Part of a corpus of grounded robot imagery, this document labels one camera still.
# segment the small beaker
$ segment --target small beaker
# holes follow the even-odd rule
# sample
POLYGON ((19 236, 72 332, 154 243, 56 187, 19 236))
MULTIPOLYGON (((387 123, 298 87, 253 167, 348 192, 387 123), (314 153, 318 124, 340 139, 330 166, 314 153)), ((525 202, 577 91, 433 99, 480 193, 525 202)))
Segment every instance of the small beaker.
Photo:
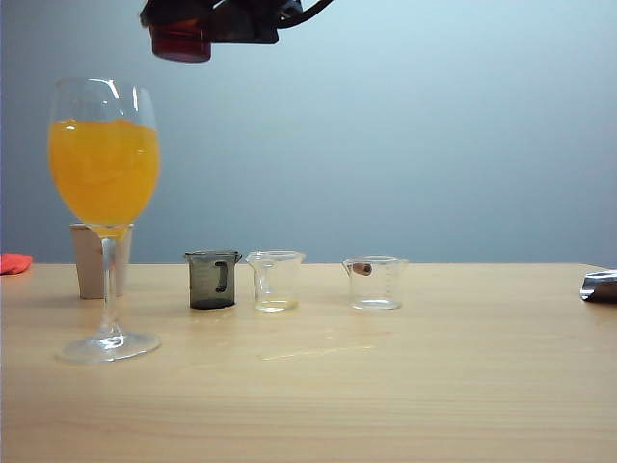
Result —
POLYGON ((298 251, 253 251, 246 261, 255 277, 255 307, 279 312, 298 305, 298 272, 305 254, 298 251))
POLYGON ((373 311, 399 308, 402 305, 400 277, 408 263, 394 256, 357 256, 344 260, 351 306, 373 311))
POLYGON ((220 309, 235 304, 234 266, 242 255, 232 249, 184 253, 189 264, 191 308, 220 309))

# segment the table surface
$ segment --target table surface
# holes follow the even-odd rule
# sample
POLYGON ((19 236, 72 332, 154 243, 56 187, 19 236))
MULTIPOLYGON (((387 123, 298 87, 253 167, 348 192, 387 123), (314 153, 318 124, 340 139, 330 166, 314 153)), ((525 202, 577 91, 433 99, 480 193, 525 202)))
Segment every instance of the table surface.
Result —
POLYGON ((617 306, 582 264, 410 264, 404 305, 346 304, 339 264, 305 264, 298 309, 188 307, 185 265, 131 265, 127 328, 163 345, 73 365, 100 301, 74 266, 2 277, 3 462, 617 461, 617 306))

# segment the red object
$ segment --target red object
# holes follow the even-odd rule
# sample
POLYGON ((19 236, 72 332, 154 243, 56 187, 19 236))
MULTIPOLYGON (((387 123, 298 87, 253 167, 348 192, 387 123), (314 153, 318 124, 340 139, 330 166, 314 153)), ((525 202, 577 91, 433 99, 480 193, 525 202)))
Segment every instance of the red object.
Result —
POLYGON ((210 42, 196 19, 150 25, 152 52, 166 60, 203 63, 210 59, 210 42))
POLYGON ((31 263, 32 256, 5 253, 0 256, 0 274, 16 275, 17 273, 25 272, 31 263))

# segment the wine glass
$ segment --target wine glass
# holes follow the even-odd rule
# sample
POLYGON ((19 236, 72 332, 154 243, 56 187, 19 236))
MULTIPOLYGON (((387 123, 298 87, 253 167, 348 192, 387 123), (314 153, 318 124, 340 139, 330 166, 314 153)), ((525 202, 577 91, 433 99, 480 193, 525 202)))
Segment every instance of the wine glass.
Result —
POLYGON ((90 338, 59 356, 112 362, 160 345, 151 334, 122 330, 115 309, 115 248, 148 204, 159 173, 154 112, 146 90, 114 79, 56 83, 49 126, 49 167, 68 208, 101 240, 103 315, 90 338))

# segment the dark gray measuring cup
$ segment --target dark gray measuring cup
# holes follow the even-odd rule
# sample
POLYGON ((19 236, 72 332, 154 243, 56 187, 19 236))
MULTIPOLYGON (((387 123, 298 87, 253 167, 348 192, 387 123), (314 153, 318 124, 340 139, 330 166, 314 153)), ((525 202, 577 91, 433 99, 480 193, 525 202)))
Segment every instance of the dark gray measuring cup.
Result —
POLYGON ((234 267, 242 255, 232 249, 184 253, 189 264, 193 309, 220 309, 235 304, 234 267))

